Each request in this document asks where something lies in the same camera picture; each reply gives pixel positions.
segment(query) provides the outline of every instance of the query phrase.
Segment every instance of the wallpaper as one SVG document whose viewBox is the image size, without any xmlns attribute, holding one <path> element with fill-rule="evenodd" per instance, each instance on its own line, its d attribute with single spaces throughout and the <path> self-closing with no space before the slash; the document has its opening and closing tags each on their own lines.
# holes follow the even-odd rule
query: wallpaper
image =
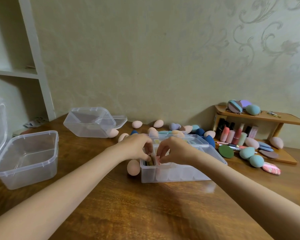
<svg viewBox="0 0 300 240">
<path fill-rule="evenodd" d="M 199 124 L 246 99 L 300 117 L 300 0 L 31 0 L 58 116 Z M 260 124 L 258 137 L 275 127 Z M 300 148 L 300 126 L 284 125 Z"/>
</svg>

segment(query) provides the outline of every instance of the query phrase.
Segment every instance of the brown wooden desk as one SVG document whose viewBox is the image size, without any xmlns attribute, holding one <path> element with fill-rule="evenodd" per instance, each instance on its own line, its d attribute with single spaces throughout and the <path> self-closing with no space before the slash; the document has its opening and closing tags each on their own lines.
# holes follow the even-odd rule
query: brown wooden desk
<svg viewBox="0 0 300 240">
<path fill-rule="evenodd" d="M 118 140 L 118 137 L 76 137 L 63 126 L 64 119 L 65 116 L 31 129 L 31 132 L 59 132 L 57 175 L 16 190 L 7 190 L 0 181 L 0 215 Z M 137 131 L 146 133 L 148 128 L 143 125 Z M 130 133 L 131 123 L 127 122 L 119 131 L 119 135 Z M 300 150 L 287 148 L 287 151 L 299 164 L 275 162 L 282 171 L 280 176 L 252 168 L 235 157 L 227 161 L 238 172 L 300 205 Z M 271 239 L 212 181 L 142 184 L 140 175 L 127 174 L 127 163 L 115 167 L 51 239 Z"/>
</svg>

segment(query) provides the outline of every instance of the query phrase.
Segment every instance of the person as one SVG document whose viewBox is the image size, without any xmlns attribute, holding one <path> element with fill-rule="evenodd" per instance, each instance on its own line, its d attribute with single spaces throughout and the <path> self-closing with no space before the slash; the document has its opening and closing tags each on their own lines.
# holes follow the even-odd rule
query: person
<svg viewBox="0 0 300 240">
<path fill-rule="evenodd" d="M 127 159 L 149 161 L 152 151 L 152 140 L 145 134 L 133 134 L 105 149 L 0 216 L 0 240 L 47 240 L 116 165 Z M 295 203 L 180 138 L 162 141 L 157 156 L 161 163 L 191 165 L 206 174 L 274 239 L 300 239 L 300 206 Z"/>
</svg>

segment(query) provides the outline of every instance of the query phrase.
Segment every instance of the empty plastic container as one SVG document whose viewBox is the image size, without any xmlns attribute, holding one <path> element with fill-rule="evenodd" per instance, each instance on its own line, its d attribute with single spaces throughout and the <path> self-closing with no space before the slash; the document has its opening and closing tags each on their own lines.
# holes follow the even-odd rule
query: empty plastic container
<svg viewBox="0 0 300 240">
<path fill-rule="evenodd" d="M 225 165 L 228 165 L 228 163 L 216 151 L 216 149 L 214 149 L 201 137 L 200 138 L 204 142 L 199 140 L 198 137 L 198 135 L 186 135 L 186 137 L 183 139 L 196 149 L 201 150 L 221 161 Z M 156 158 L 156 152 L 159 147 L 159 143 L 167 138 L 168 137 L 152 138 L 154 149 L 152 156 L 154 158 Z M 142 183 L 210 180 L 210 178 L 208 178 L 204 173 L 189 165 L 179 165 L 173 162 L 159 164 L 157 160 L 154 162 L 154 164 L 154 166 L 147 166 L 145 161 L 140 160 Z"/>
<path fill-rule="evenodd" d="M 8 140 L 6 109 L 0 99 L 0 179 L 10 190 L 54 177 L 58 164 L 58 132 L 20 135 Z"/>
<path fill-rule="evenodd" d="M 72 108 L 63 124 L 79 137 L 108 138 L 112 129 L 119 129 L 127 122 L 124 115 L 112 116 L 103 107 Z"/>
</svg>

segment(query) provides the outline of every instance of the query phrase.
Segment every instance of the wooden rack top shelf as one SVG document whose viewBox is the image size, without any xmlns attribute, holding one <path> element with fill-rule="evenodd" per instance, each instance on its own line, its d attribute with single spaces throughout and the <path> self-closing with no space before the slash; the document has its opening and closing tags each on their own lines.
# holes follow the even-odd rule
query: wooden rack top shelf
<svg viewBox="0 0 300 240">
<path fill-rule="evenodd" d="M 292 125 L 300 125 L 300 119 L 292 114 L 289 113 L 278 113 L 276 114 L 280 115 L 281 117 L 275 117 L 271 114 L 268 114 L 267 111 L 263 110 L 262 113 L 259 113 L 258 115 L 250 115 L 247 113 L 231 113 L 226 110 L 227 106 L 224 105 L 215 105 L 216 112 L 219 115 L 224 116 L 233 116 L 233 117 L 241 117 L 241 118 L 247 118 L 247 119 L 255 119 L 255 120 L 264 120 L 264 121 L 272 121 L 276 123 L 284 123 L 284 124 L 292 124 Z"/>
</svg>

